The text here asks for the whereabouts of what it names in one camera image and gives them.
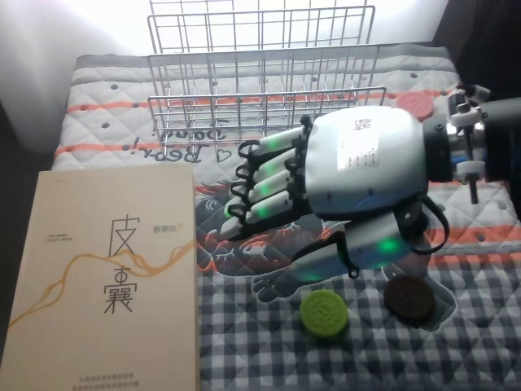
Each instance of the gray dot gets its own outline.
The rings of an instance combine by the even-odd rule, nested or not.
[[[483,235],[481,232],[476,232],[474,234],[474,237],[479,241],[479,242],[484,242],[485,241],[485,235]]]

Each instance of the white label sticker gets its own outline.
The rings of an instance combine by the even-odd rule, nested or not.
[[[357,118],[339,134],[337,168],[378,165],[379,134],[372,118]]]

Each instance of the gingham pattern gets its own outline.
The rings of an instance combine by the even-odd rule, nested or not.
[[[414,46],[404,48],[403,55],[388,60],[392,69],[375,75],[375,84],[386,86],[389,93],[447,90],[458,79],[448,59],[416,56],[408,52]],[[155,141],[147,108],[70,110],[83,104],[144,102],[152,94],[147,68],[118,66],[119,58],[113,56],[110,61],[112,66],[74,72],[59,146],[63,150],[53,169],[164,160],[158,155],[146,158],[147,151],[132,148],[137,137],[144,143]],[[445,109],[445,98],[436,98],[435,111]],[[110,126],[103,128],[104,123]],[[124,144],[129,149],[72,148],[89,143]],[[317,239],[323,226],[305,217],[267,237],[219,243],[215,230],[229,199],[226,183],[240,163],[233,149],[224,149],[224,157],[227,151],[233,155],[217,162],[213,149],[206,148],[194,165],[197,184],[207,185],[196,192],[195,210],[198,264],[205,270],[199,277],[201,389],[520,389],[521,243],[514,234],[519,222],[502,185],[481,183],[478,205],[469,203],[464,187],[431,189],[431,198],[443,206],[453,231],[460,231],[457,241],[467,228],[476,232],[476,240],[448,244],[431,260],[428,275],[450,292],[457,308],[437,331],[428,332],[407,327],[388,313],[383,305],[386,275],[381,270],[365,270],[357,280],[337,277],[302,287],[269,303],[259,301],[252,280],[287,266],[295,250]],[[304,332],[298,313],[301,299],[320,288],[335,290],[349,308],[347,331],[327,342]]]

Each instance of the pink round object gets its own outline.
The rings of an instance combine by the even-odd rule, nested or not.
[[[410,112],[418,121],[424,121],[434,112],[431,97],[423,92],[407,92],[396,100],[396,107]]]

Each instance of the book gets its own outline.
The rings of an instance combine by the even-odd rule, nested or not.
[[[0,389],[199,389],[196,279],[189,165],[40,173]]]

